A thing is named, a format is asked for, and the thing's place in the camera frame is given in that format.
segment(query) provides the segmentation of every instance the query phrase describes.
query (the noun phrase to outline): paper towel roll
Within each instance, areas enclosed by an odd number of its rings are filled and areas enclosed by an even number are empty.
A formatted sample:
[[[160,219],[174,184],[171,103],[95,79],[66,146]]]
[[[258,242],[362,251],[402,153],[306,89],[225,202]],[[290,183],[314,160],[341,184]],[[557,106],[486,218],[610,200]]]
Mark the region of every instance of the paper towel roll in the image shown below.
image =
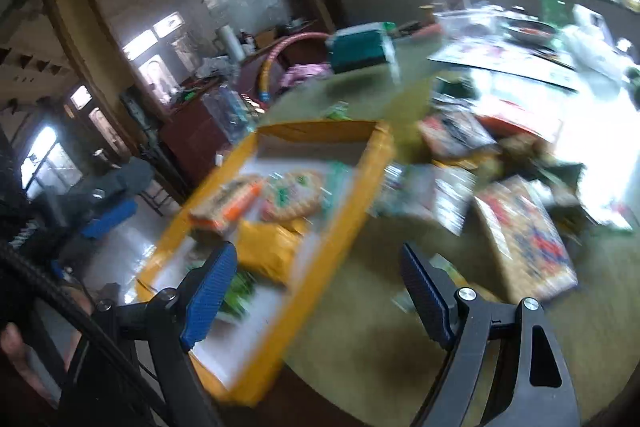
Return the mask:
[[[233,31],[233,28],[228,24],[222,26],[222,28],[218,28],[216,32],[218,34],[218,38],[222,42],[223,46],[226,49],[226,52],[229,54],[229,58],[231,58],[234,62],[241,62],[243,58],[246,57],[244,54],[244,49],[242,49],[242,45],[240,41],[236,37],[236,34]]]

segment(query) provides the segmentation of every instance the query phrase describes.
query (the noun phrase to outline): plastic container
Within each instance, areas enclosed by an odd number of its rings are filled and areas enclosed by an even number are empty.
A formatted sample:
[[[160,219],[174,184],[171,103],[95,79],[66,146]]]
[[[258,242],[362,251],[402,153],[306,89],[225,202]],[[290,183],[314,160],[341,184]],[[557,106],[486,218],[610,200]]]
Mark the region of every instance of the plastic container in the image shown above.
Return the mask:
[[[452,39],[483,37],[496,32],[496,17],[492,10],[457,10],[434,15],[444,34]]]

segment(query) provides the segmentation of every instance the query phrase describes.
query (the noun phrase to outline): table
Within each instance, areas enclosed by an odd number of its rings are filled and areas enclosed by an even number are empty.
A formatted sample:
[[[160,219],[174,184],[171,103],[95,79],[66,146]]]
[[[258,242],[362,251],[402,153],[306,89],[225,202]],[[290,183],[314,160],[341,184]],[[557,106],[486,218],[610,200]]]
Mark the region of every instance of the table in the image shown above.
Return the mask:
[[[429,106],[433,74],[444,67],[428,60],[441,44],[440,38],[399,39],[398,74],[382,65],[302,86],[282,97],[265,123],[319,118],[344,100],[351,118],[388,121],[398,160],[419,162],[425,153],[414,122]],[[640,137],[634,131],[640,119],[626,90],[581,71],[578,95],[550,100],[565,111],[558,157],[587,165],[583,200],[600,208],[611,198],[621,199],[638,215]],[[286,362],[318,393],[374,427],[409,425],[444,359],[418,318],[391,301],[403,288],[398,251],[404,241],[415,241],[427,254],[440,253],[467,280],[504,293],[474,213],[462,237],[411,219],[366,222]],[[574,264],[579,288],[545,309],[587,419],[620,392],[640,358],[638,236],[600,232],[583,245]],[[496,356],[497,346],[491,345],[466,425],[480,419]]]

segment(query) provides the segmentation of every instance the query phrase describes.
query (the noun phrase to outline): yellow tray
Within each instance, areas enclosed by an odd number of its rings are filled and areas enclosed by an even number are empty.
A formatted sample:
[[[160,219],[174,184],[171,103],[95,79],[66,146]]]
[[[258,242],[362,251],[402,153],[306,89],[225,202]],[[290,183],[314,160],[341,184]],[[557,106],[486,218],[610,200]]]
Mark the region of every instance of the yellow tray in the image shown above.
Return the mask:
[[[392,135],[385,123],[309,121],[260,127],[242,140],[226,158],[222,167],[214,169],[209,174],[172,220],[160,238],[155,252],[138,275],[142,282],[136,283],[136,293],[140,301],[147,301],[153,296],[149,288],[154,287],[156,277],[190,233],[189,211],[238,175],[245,163],[250,162],[256,155],[262,137],[274,137],[298,144],[338,145],[360,142],[366,143],[366,147],[354,168],[350,193],[342,200],[340,207],[321,232],[318,246],[303,280],[290,290],[290,295],[284,301],[276,319],[270,321],[257,349],[243,364],[234,383],[229,388],[225,387],[220,379],[190,353],[203,386],[217,400],[248,406],[254,406],[268,391],[282,364],[287,346],[314,309],[322,291],[363,225],[367,209],[377,194],[385,167],[393,161],[395,154]]]

